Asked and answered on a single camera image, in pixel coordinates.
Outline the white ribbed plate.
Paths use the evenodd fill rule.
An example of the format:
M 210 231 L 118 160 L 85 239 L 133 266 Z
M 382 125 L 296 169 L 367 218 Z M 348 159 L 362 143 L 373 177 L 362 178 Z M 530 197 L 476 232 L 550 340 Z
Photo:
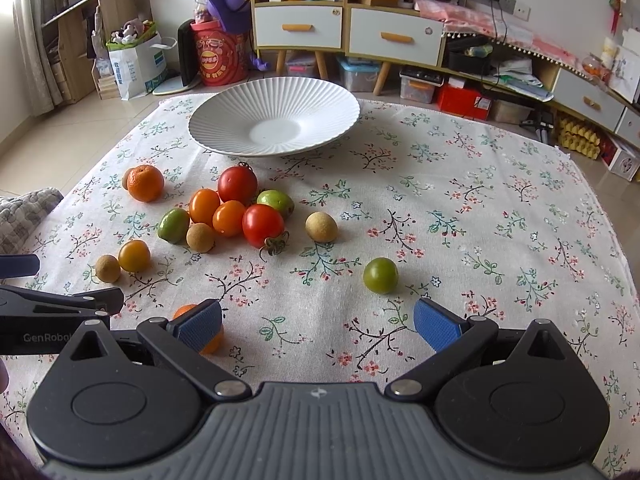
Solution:
M 360 104 L 339 84 L 316 78 L 255 79 L 221 91 L 189 119 L 192 139 L 234 157 L 294 155 L 337 140 Z

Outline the orange cherry tomato upper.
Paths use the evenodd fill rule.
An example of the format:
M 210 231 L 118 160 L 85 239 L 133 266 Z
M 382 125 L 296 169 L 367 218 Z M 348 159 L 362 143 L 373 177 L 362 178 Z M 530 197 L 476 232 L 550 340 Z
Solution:
M 189 214 L 193 223 L 213 225 L 214 213 L 220 206 L 218 193 L 211 188 L 200 188 L 191 197 Z

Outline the green jujube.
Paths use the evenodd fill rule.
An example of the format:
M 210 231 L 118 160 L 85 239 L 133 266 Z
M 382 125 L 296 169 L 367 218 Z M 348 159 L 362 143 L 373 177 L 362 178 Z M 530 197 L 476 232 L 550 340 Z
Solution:
M 256 203 L 273 208 L 284 220 L 293 213 L 295 208 L 294 202 L 288 194 L 273 188 L 260 192 L 256 198 Z
M 182 208 L 172 208 L 164 214 L 156 234 L 169 244 L 180 244 L 186 237 L 191 223 L 190 214 Z

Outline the red box under bench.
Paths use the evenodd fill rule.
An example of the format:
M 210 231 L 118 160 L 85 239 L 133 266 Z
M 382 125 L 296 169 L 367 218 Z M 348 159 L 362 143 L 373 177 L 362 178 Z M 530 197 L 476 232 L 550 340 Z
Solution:
M 486 120 L 492 99 L 474 88 L 457 88 L 444 84 L 437 92 L 437 106 L 441 112 L 460 117 Z

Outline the round green tomato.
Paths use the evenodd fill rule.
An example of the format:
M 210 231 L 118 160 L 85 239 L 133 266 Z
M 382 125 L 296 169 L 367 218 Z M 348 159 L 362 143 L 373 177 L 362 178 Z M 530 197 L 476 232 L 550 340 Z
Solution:
M 371 292 L 387 295 L 396 289 L 399 273 L 396 264 L 389 258 L 375 258 L 364 268 L 362 279 Z

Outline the small tan longan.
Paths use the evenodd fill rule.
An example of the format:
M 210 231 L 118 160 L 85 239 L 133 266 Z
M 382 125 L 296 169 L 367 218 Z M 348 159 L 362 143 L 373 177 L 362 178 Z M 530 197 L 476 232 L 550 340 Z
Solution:
M 125 190 L 128 190 L 128 179 L 129 179 L 130 172 L 131 172 L 133 169 L 134 169 L 134 168 L 128 168 L 128 169 L 125 171 L 124 175 L 122 176 L 122 187 L 123 187 Z

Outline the wooden bookshelf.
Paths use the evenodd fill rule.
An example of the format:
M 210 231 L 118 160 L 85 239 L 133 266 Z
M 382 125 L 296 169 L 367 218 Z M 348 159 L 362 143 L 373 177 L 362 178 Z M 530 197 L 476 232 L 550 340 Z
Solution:
M 75 104 L 92 92 L 114 98 L 111 68 L 100 62 L 99 41 L 135 20 L 152 20 L 150 0 L 53 0 L 54 14 L 41 29 L 63 103 Z

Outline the yellow-orange cherry tomato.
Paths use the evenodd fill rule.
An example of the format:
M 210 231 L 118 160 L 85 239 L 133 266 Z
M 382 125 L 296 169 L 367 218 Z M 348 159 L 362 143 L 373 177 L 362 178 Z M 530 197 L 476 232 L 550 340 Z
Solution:
M 141 273 L 150 266 L 151 253 L 143 240 L 130 240 L 119 249 L 117 259 L 122 270 Z

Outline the grey cushion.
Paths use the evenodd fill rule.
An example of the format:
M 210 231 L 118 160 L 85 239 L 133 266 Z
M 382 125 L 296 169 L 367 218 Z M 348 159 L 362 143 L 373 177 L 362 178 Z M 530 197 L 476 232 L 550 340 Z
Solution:
M 17 255 L 43 219 L 63 200 L 57 188 L 40 188 L 21 196 L 2 196 L 1 255 Z

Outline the white paper bag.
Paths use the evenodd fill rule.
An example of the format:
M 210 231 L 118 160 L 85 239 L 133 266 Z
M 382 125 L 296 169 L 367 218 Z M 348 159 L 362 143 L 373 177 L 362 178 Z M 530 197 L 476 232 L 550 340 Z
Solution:
M 152 38 L 108 52 L 119 96 L 123 101 L 151 93 L 167 77 L 166 52 L 177 47 L 176 38 Z

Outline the orange cherry tomato lower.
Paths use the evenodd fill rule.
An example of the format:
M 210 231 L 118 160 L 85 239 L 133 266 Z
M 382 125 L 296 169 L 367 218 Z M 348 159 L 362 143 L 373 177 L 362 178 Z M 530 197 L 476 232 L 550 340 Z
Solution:
M 224 237 L 235 237 L 242 233 L 242 222 L 246 208 L 237 200 L 222 203 L 214 212 L 213 229 Z

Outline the round red tomato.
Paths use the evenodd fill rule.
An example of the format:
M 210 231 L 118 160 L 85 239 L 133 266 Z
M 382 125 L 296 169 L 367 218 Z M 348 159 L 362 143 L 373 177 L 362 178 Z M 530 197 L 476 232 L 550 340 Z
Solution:
M 248 205 L 257 194 L 258 181 L 253 168 L 246 162 L 224 170 L 217 183 L 217 192 L 222 202 L 236 200 Z

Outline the large orange mandarin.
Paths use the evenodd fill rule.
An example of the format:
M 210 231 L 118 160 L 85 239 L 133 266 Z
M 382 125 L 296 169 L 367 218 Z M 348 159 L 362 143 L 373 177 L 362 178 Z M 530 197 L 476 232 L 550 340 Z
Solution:
M 128 179 L 128 193 L 143 203 L 158 200 L 163 194 L 164 177 L 156 167 L 141 165 L 134 167 Z

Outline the orange cherry tomato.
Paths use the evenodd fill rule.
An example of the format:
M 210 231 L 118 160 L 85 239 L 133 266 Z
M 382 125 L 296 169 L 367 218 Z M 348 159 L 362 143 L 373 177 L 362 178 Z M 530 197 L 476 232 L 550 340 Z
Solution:
M 242 233 L 242 222 L 246 208 L 237 200 L 222 203 L 214 212 L 213 229 L 224 237 L 235 237 Z
M 211 188 L 200 188 L 191 197 L 189 214 L 193 223 L 213 225 L 214 213 L 220 206 L 218 193 Z

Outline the pink cloth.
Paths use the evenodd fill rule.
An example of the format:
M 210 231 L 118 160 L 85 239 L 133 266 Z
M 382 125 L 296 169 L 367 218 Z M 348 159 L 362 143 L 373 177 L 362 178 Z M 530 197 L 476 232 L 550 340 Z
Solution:
M 413 6 L 421 18 L 442 23 L 446 34 L 484 36 L 580 70 L 579 58 L 572 52 L 524 26 L 509 24 L 496 8 L 484 13 L 436 0 L 413 0 Z

